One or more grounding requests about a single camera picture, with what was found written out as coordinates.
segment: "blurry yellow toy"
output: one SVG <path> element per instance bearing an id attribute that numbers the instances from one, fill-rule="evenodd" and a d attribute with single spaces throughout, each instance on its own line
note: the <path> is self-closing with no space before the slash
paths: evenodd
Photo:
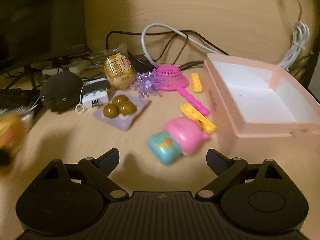
<path id="1" fill-rule="evenodd" d="M 19 115 L 9 113 L 0 116 L 0 167 L 12 162 L 25 136 L 25 125 Z"/>
<path id="2" fill-rule="evenodd" d="M 202 85 L 200 82 L 199 75 L 197 73 L 191 73 L 191 81 L 192 81 L 193 92 L 202 93 Z"/>
<path id="3" fill-rule="evenodd" d="M 206 119 L 198 110 L 191 104 L 184 104 L 180 107 L 181 112 L 193 121 L 200 121 L 202 123 L 202 130 L 208 134 L 213 133 L 217 127 Z"/>

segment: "wooden table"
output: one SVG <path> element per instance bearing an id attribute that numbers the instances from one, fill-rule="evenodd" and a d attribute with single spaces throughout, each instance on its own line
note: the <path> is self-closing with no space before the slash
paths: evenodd
<path id="1" fill-rule="evenodd" d="M 187 70 L 184 74 L 190 77 L 191 72 L 201 76 L 202 69 Z M 128 93 L 137 96 L 135 91 Z M 208 106 L 205 94 L 195 97 Z M 73 110 L 57 114 L 44 109 L 28 134 L 17 167 L 8 177 L 0 178 L 0 239 L 14 240 L 23 232 L 15 215 L 15 203 L 52 159 L 77 163 L 88 156 L 96 158 L 115 147 L 120 152 L 120 163 L 109 177 L 128 192 L 189 190 L 194 193 L 213 180 L 216 175 L 206 165 L 206 152 L 209 148 L 219 149 L 215 135 L 193 156 L 183 157 L 170 166 L 161 165 L 151 153 L 147 139 L 161 131 L 168 120 L 182 116 L 180 106 L 186 101 L 178 92 L 163 92 L 161 98 L 150 99 L 150 105 L 128 131 L 95 119 L 92 114 L 96 108 L 83 114 Z M 302 233 L 311 239 L 320 239 L 320 155 L 308 152 L 301 155 L 305 161 L 297 162 L 300 156 L 292 156 L 288 150 L 276 161 L 309 202 Z"/>

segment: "pink handle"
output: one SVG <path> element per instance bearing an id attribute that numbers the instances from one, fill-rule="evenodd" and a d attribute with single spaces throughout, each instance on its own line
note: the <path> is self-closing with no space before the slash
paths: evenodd
<path id="1" fill-rule="evenodd" d="M 207 116 L 210 114 L 208 108 L 206 108 L 203 104 L 201 104 L 194 96 L 190 95 L 190 93 L 182 87 L 178 87 L 177 91 L 182 95 L 188 102 L 190 102 L 195 109 L 197 109 L 202 115 Z"/>

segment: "white cable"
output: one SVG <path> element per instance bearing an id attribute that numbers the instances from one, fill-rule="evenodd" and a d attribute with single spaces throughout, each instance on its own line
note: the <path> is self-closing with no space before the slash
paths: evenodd
<path id="1" fill-rule="evenodd" d="M 301 22 L 302 17 L 302 5 L 300 0 L 297 0 L 299 4 L 299 16 L 298 22 L 293 27 L 292 33 L 292 45 L 289 51 L 285 54 L 284 59 L 278 64 L 280 67 L 289 71 L 289 68 L 297 60 L 301 49 L 305 49 L 304 46 L 307 44 L 310 37 L 310 30 L 308 26 Z"/>
<path id="2" fill-rule="evenodd" d="M 152 27 L 156 27 L 156 26 L 164 27 L 164 28 L 166 28 L 166 29 L 169 29 L 169 30 L 171 30 L 171 31 L 179 34 L 180 36 L 182 36 L 182 37 L 184 37 L 184 38 L 187 38 L 187 36 L 186 36 L 184 33 L 178 31 L 177 29 L 172 28 L 171 26 L 166 25 L 166 24 L 162 24 L 162 23 L 152 23 L 152 24 L 150 24 L 150 25 L 148 25 L 147 27 L 144 28 L 144 30 L 142 31 L 142 35 L 141 35 L 141 46 L 142 46 L 144 55 L 145 55 L 145 57 L 149 60 L 149 62 L 150 62 L 153 66 L 159 67 L 160 64 L 157 64 L 156 62 L 154 62 L 154 60 L 152 59 L 152 57 L 150 57 L 150 55 L 149 55 L 149 53 L 148 53 L 148 51 L 147 51 L 147 48 L 146 48 L 145 41 L 144 41 L 147 30 L 150 29 L 150 28 L 152 28 Z M 213 50 L 213 49 L 210 49 L 210 48 L 204 46 L 203 44 L 201 44 L 201 43 L 193 40 L 192 38 L 189 38 L 189 41 L 191 41 L 192 43 L 198 45 L 199 47 L 207 50 L 208 52 L 215 53 L 215 54 L 220 54 L 220 52 L 215 51 L 215 50 Z"/>
<path id="3" fill-rule="evenodd" d="M 30 107 L 30 109 L 28 109 L 27 113 L 28 113 L 28 112 L 31 112 L 33 109 L 35 109 L 35 108 L 38 106 L 37 102 L 38 102 L 39 99 L 40 99 L 40 97 L 38 97 L 37 100 L 36 100 L 36 101 L 33 103 L 33 105 Z"/>
<path id="4" fill-rule="evenodd" d="M 84 87 L 84 84 L 81 88 L 79 103 L 76 105 L 76 108 L 75 108 L 75 111 L 77 112 L 77 114 L 82 114 L 85 111 L 84 105 L 81 103 L 83 87 Z"/>

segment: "packaged bread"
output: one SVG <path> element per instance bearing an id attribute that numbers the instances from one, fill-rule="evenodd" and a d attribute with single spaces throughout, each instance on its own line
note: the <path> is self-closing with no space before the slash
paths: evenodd
<path id="1" fill-rule="evenodd" d="M 90 59 L 102 67 L 111 86 L 116 89 L 126 89 L 135 80 L 134 68 L 128 59 L 126 44 L 113 50 L 92 53 Z"/>

